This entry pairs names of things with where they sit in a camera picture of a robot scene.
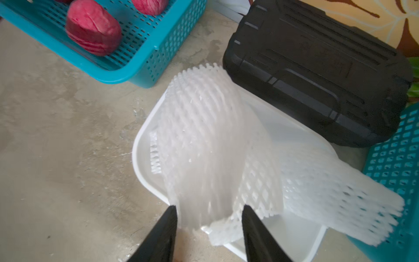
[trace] red beet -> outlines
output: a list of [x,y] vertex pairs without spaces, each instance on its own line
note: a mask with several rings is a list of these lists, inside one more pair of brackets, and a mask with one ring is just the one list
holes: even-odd
[[69,38],[97,56],[111,54],[122,40],[118,21],[94,0],[76,0],[70,5],[65,30]]
[[166,8],[169,0],[132,0],[135,8],[145,15],[160,15]]

